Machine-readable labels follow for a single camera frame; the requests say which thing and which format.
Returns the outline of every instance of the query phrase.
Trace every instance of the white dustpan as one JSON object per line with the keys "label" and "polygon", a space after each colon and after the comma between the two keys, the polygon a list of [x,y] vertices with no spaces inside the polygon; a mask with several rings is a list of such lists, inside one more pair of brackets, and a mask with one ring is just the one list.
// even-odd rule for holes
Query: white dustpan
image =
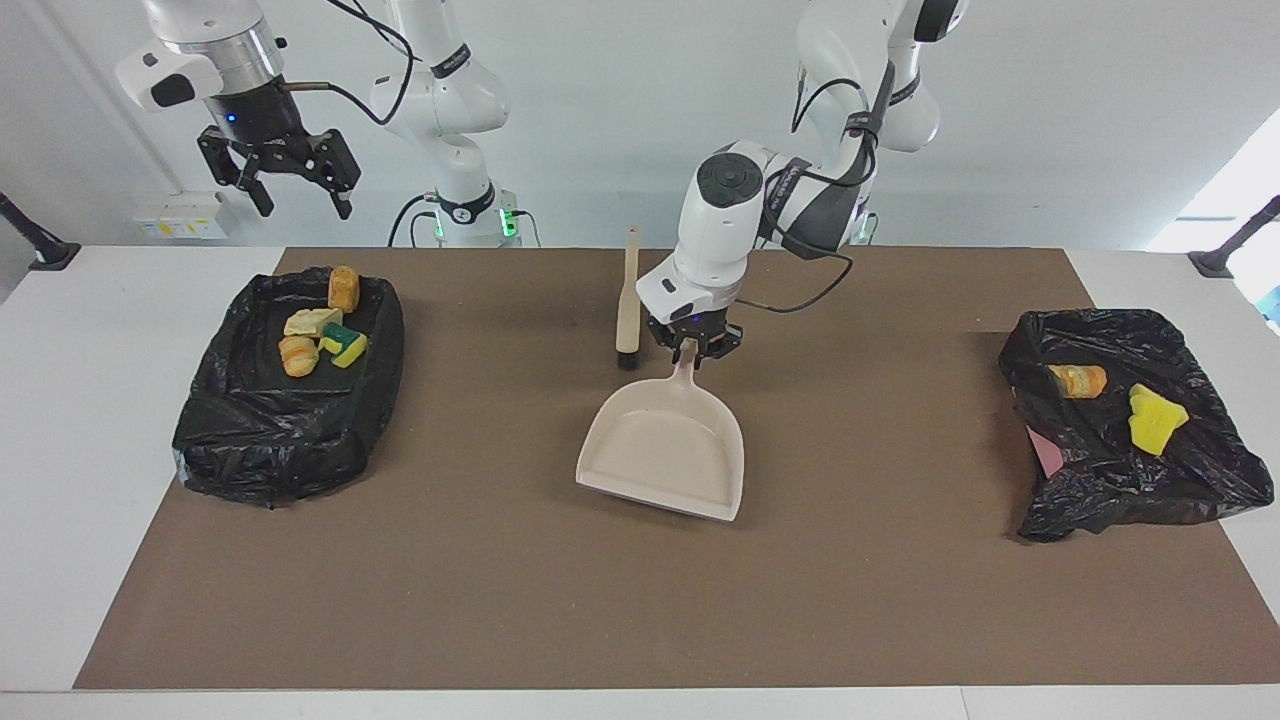
{"label": "white dustpan", "polygon": [[577,457],[579,484],[677,512],[731,521],[742,502],[742,430],[694,384],[695,348],[664,380],[620,388]]}

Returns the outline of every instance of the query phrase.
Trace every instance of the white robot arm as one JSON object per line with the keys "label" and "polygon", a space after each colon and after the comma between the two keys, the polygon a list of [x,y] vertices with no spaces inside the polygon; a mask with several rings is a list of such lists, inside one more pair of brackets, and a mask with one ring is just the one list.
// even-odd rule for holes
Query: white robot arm
{"label": "white robot arm", "polygon": [[[686,338],[698,341],[698,361],[723,357],[741,342],[741,328],[726,314],[758,238],[806,260],[836,255],[861,220],[877,147],[915,151],[933,140],[938,106],[920,83],[919,46],[946,37],[966,6],[966,0],[809,4],[796,38],[801,95],[806,85],[815,90],[804,105],[797,101],[792,132],[808,117],[823,140],[823,161],[814,168],[740,141],[698,168],[675,252],[636,283],[654,337],[677,360]],[[851,261],[841,258],[847,273]]]}
{"label": "white robot arm", "polygon": [[[507,91],[471,58],[449,1],[388,0],[398,31],[369,17],[358,3],[358,9],[329,4],[376,28],[402,54],[412,53],[406,74],[375,83],[371,104],[378,114],[332,83],[285,82],[285,42],[271,35],[257,0],[143,0],[155,40],[122,60],[116,77],[134,102],[151,111],[204,100],[215,124],[198,145],[214,179],[248,192],[264,217],[274,204],[259,172],[302,176],[329,191],[343,219],[351,214],[347,197],[360,167],[337,129],[316,136],[303,129],[292,97],[333,90],[425,151],[447,237],[497,245],[494,238],[515,234],[484,155],[463,137],[506,123]],[[413,61],[425,69],[410,72]],[[243,167],[229,151],[244,159]]]}
{"label": "white robot arm", "polygon": [[[387,127],[425,154],[435,179],[440,240],[452,246],[502,245],[513,234],[513,222],[484,154],[465,135],[506,124],[507,90],[471,56],[448,0],[389,0],[389,6],[393,24],[428,69],[412,74],[401,111]],[[371,104],[379,113],[396,101],[394,85],[390,78],[374,85]]]}
{"label": "white robot arm", "polygon": [[[151,111],[204,100],[215,124],[197,138],[200,151],[214,179],[247,192],[261,215],[270,215],[275,204],[259,172],[316,183],[329,192],[338,215],[348,218],[360,165],[337,129],[310,135],[302,127],[294,88],[284,82],[284,38],[271,35],[257,0],[143,5],[155,40],[115,68],[129,97]],[[229,150],[243,158],[243,167]]]}

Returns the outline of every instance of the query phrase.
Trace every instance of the sponge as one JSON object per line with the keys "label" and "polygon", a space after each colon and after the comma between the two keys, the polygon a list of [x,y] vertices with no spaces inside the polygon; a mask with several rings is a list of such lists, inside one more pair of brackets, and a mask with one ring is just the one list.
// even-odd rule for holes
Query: sponge
{"label": "sponge", "polygon": [[1143,384],[1129,389],[1129,406],[1133,409],[1133,416],[1129,418],[1133,443],[1156,456],[1165,454],[1174,430],[1190,420],[1185,407],[1165,400]]}
{"label": "sponge", "polygon": [[369,337],[342,325],[329,325],[320,338],[320,347],[333,354],[334,365],[349,368],[369,347]]}

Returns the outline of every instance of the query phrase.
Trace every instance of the bread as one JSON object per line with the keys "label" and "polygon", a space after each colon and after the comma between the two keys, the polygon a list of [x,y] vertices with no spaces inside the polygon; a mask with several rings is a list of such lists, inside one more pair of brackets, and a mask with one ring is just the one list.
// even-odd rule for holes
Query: bread
{"label": "bread", "polygon": [[338,265],[329,273],[329,307],[355,313],[360,305],[360,274],[347,265]]}
{"label": "bread", "polygon": [[1107,387],[1107,372],[1097,365],[1050,365],[1062,397],[1092,400]]}
{"label": "bread", "polygon": [[298,310],[284,322],[284,337],[320,337],[329,323],[342,324],[342,310],[321,307],[319,310]]}
{"label": "bread", "polygon": [[280,363],[284,374],[301,378],[311,374],[320,361],[320,348],[310,337],[287,337],[280,341]]}

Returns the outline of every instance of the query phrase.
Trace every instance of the wall socket panel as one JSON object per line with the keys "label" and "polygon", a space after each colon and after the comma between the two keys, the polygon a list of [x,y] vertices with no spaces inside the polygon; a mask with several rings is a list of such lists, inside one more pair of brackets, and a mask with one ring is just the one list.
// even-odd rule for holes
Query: wall socket panel
{"label": "wall socket panel", "polygon": [[133,224],[151,240],[227,240],[230,210],[216,192],[183,192],[143,202]]}

